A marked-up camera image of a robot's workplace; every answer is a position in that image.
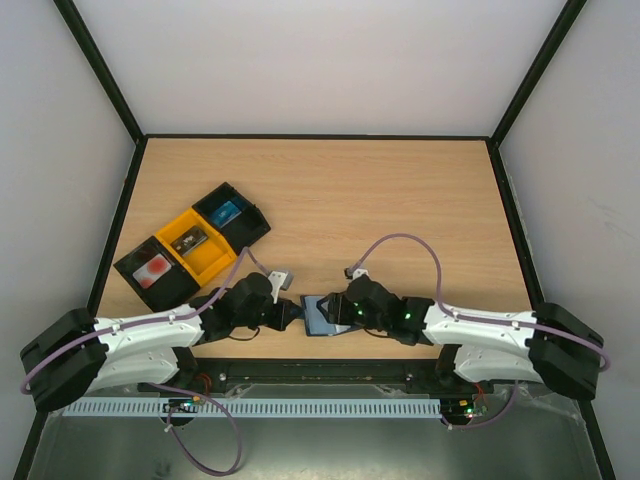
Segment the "black frame edge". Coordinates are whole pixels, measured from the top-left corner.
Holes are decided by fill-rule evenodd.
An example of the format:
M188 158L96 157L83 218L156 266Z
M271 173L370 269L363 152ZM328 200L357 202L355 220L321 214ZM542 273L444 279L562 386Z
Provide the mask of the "black frame edge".
M42 436L42 431L44 430L48 417L48 413L36 412L36 416L31 424L31 429L27 435L27 441L22 449L22 455L20 455L18 466L13 474L13 480L26 480L29 477L29 471L31 470L31 465L33 465L33 460L36 457L40 437Z
M150 133L147 138L233 139L233 140L453 140L486 142L483 135L368 135L287 133Z
M127 172L127 176L122 187L120 199L118 200L118 206L116 207L116 212L113 216L111 227L109 228L109 234L107 235L107 241L105 243L104 250L102 251L102 257L100 258L96 278L93 282L93 286L91 287L89 300L87 301L87 309L89 310L89 313L94 316L98 312L100 300L102 299L102 294L104 292L104 286L107 282L107 277L109 276L109 269L111 268L111 262L113 261L113 256L116 251L116 245L118 244L120 232L124 225L124 219L127 216L127 211L129 210L129 202L133 195L133 188L135 187L136 180L138 178L138 172L140 171L140 165L142 165L142 159L144 157L146 147L147 138L145 136L142 138L140 143L136 145L133 152L129 171Z
M525 103L527 103L531 93L533 93L540 78L551 63L562 41L567 36L567 33L569 33L571 26L576 18L578 18L582 7L584 7L586 3L587 0L567 0L567 3L565 3L542 47L540 47L538 54L524 76L522 83L518 87L516 94L493 132L491 141L494 145L499 147L506 138L520 111Z
M80 12L73 3L73 0L53 0L53 2L56 4L56 7L58 7L60 15L62 15L73 37L76 39L89 65L91 65L93 72L113 104L113 108L116 109L116 112L120 116L120 120L122 120L129 135L131 135L135 143L142 141L142 130L122 95L120 87L118 87L118 84L113 78L107 63L104 61L96 42L93 40L87 25L84 23Z
M522 277L525 287L527 288L529 301L535 310L537 305L544 302L544 295L533 264L529 243L527 242L527 237L522 226L513 191L511 190L509 177L507 176L504 162L500 155L499 145L490 140L487 142L487 150L489 152L489 158L491 159L493 173L496 177L498 190L500 191L500 198L502 199L502 206L505 216L507 217L509 230L511 230L511 237L513 238L513 245L518 256L518 262L520 262L520 269L522 270ZM602 438L602 433L600 432L600 426L598 425L593 405L589 401L579 401L578 407L585 421L587 434L589 435L591 447L593 448L602 479L615 480L616 475L604 439Z

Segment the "smartphone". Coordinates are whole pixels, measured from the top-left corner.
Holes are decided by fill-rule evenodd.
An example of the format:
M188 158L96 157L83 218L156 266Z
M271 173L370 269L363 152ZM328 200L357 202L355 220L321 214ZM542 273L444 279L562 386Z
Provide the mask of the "smartphone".
M356 325L335 325L327 322L322 312L318 310L318 301L323 298L323 295L303 295L300 297L302 308L304 308L304 326L308 337L332 337L360 330L360 327Z

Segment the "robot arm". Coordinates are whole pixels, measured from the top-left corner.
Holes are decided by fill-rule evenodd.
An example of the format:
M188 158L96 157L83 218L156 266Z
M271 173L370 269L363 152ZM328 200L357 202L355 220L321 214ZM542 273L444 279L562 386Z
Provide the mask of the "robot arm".
M20 353L25 371L31 372L61 347L92 337L30 380L36 408L57 410L85 393L117 385L186 384L196 369L188 347L224 339L236 327L286 329L300 315L297 305L279 298L292 280L285 271L273 271L268 277L251 273L199 313L210 296L166 312L128 318L93 318L86 309L72 310Z
M407 345L455 346L455 356L439 362L439 373L461 381L527 380L570 398L595 397L602 337L558 305L517 313L463 309L398 298L364 269L352 278L346 291L318 302L330 323L386 331Z

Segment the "white wall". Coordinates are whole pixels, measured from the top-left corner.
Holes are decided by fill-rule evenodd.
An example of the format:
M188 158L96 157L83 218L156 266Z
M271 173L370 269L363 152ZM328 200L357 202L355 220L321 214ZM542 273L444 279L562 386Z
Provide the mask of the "white wall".
M86 304L133 152L52 1L0 15L0 478L35 409L20 349Z
M76 0L143 131L489 135L564 0Z
M605 338L595 409L620 479L638 478L640 9L591 1L502 147L549 300Z

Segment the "small object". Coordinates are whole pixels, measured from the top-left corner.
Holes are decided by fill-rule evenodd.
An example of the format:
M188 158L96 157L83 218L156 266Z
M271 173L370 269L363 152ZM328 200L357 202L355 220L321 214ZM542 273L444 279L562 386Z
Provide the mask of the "small object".
M240 203L241 199L239 197L234 198L235 202ZM222 228L231 220L236 218L238 215L242 213L242 210L238 208L238 206L232 202L231 200L227 200L220 207L216 209L212 214L209 215L209 219L213 222L213 224Z
M171 264L161 253L133 272L133 278L143 289L151 285L171 269Z
M318 302L324 297L320 295L304 295L301 297L304 308L304 326L308 337L331 337L359 330L357 325L338 325L327 322L318 309Z
M193 226L174 240L171 246L181 257L184 257L208 239L209 237L200 227Z

